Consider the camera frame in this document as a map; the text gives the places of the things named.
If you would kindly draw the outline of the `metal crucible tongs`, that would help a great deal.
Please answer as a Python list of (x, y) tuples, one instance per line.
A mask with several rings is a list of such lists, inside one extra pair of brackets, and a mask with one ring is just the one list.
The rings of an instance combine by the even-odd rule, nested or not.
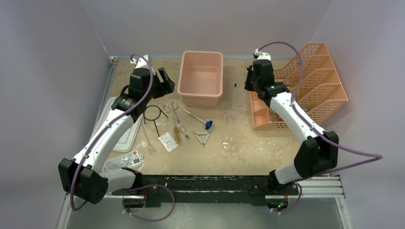
[(175, 124), (175, 127), (177, 128), (177, 130), (188, 139), (189, 136), (187, 134), (187, 128), (180, 121), (180, 118), (177, 114), (177, 109), (179, 109), (179, 105), (176, 101), (172, 102), (171, 105), (168, 105), (168, 104), (163, 105), (164, 112), (172, 114), (173, 119), (174, 119), (174, 124)]

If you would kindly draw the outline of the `black wire tripod stand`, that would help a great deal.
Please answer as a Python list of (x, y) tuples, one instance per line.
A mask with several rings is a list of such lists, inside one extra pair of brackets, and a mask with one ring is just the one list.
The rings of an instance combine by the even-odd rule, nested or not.
[(157, 133), (157, 136), (160, 137), (160, 131), (158, 128), (158, 120), (161, 117), (168, 118), (167, 114), (163, 111), (161, 107), (158, 105), (148, 105), (146, 107), (145, 112), (143, 113), (143, 123), (146, 124), (153, 124), (153, 127)]

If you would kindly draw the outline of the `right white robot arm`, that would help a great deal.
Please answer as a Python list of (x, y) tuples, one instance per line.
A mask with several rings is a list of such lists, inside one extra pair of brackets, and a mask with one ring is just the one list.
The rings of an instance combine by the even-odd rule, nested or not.
[(256, 92), (258, 99), (280, 115), (301, 143), (290, 165), (269, 173), (268, 188), (272, 193), (280, 194), (291, 182), (320, 175), (336, 167), (338, 135), (317, 125), (293, 100), (287, 86), (275, 81), (270, 60), (253, 61), (248, 68), (245, 89)]

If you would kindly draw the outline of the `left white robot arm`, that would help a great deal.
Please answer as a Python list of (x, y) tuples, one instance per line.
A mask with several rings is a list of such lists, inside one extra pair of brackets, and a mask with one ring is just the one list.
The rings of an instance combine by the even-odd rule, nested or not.
[(130, 195), (142, 190), (141, 173), (129, 167), (103, 172), (108, 155), (122, 135), (143, 115), (151, 99), (173, 93), (175, 82), (164, 68), (153, 75), (152, 88), (148, 67), (137, 67), (121, 95), (116, 98), (103, 124), (89, 143), (72, 159), (62, 159), (58, 171), (64, 191), (97, 204), (106, 193), (125, 189)]

